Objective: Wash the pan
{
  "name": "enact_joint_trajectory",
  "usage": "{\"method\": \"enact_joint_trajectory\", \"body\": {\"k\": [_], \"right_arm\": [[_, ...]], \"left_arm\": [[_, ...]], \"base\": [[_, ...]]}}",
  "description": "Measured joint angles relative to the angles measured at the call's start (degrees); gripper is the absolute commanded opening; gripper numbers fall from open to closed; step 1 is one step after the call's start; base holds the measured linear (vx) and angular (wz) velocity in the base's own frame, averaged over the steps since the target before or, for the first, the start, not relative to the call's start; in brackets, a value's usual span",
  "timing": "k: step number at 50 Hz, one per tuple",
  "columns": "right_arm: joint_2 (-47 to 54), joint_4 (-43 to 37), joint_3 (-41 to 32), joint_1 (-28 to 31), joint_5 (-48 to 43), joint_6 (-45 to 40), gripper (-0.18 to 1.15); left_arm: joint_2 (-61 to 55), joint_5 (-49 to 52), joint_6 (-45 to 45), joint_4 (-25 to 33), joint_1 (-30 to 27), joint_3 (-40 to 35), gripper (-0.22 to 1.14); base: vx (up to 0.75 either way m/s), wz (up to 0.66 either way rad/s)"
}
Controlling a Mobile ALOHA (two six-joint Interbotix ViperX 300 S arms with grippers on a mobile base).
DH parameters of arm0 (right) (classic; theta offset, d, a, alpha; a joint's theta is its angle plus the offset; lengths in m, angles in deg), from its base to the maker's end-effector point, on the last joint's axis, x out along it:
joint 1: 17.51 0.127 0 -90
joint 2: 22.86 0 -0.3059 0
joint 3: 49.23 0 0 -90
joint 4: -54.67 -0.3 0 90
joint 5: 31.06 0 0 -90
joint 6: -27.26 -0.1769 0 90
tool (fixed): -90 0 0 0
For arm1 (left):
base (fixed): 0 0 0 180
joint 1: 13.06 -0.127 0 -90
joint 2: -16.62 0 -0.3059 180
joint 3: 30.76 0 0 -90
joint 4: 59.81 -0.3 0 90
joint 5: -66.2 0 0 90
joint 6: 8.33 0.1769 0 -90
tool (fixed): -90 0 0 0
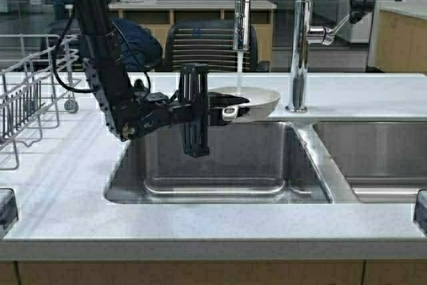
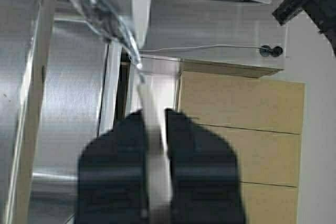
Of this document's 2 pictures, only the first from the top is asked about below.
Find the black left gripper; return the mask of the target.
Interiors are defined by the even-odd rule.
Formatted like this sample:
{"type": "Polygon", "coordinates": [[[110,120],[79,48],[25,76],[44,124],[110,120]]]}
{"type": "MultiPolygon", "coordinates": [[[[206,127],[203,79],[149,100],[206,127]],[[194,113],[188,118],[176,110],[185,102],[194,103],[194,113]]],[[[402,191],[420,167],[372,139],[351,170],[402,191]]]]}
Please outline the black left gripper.
{"type": "Polygon", "coordinates": [[[239,105],[209,109],[209,102],[245,104],[250,100],[226,93],[207,92],[207,74],[206,64],[185,63],[179,73],[178,89],[172,97],[160,93],[149,95],[145,101],[149,112],[143,117],[144,132],[180,125],[183,152],[193,158],[207,156],[208,116],[209,125],[228,125],[250,112],[249,107],[239,105]]]}

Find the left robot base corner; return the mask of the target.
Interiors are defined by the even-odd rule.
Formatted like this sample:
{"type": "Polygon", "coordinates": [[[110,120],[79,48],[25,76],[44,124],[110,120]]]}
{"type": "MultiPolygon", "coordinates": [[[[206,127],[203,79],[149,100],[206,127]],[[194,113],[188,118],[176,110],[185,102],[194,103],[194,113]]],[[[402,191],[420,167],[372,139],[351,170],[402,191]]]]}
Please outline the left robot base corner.
{"type": "Polygon", "coordinates": [[[1,239],[7,235],[19,220],[15,192],[9,188],[1,188],[1,239]]]}

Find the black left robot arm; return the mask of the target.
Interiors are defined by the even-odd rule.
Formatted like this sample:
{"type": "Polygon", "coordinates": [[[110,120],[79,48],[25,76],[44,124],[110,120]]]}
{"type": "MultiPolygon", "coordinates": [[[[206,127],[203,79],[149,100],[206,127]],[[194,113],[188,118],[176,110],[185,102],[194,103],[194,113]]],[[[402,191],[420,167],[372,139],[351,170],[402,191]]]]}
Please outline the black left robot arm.
{"type": "Polygon", "coordinates": [[[184,153],[199,158],[209,154],[210,126],[227,125],[250,112],[249,99],[209,91],[208,66],[203,63],[182,65],[179,87],[172,97],[131,84],[116,30],[107,15],[107,0],[72,1],[88,44],[84,64],[89,92],[104,113],[109,131],[120,140],[135,140],[180,125],[184,153]]]}

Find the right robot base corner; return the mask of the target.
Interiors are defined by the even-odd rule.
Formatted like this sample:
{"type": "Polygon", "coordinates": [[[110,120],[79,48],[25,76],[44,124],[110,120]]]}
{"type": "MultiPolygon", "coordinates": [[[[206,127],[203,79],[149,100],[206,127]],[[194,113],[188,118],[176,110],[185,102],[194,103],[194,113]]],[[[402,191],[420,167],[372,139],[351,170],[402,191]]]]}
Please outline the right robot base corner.
{"type": "Polygon", "coordinates": [[[416,202],[414,206],[414,223],[422,230],[424,235],[427,233],[427,200],[426,200],[426,189],[419,190],[416,196],[416,202]]]}

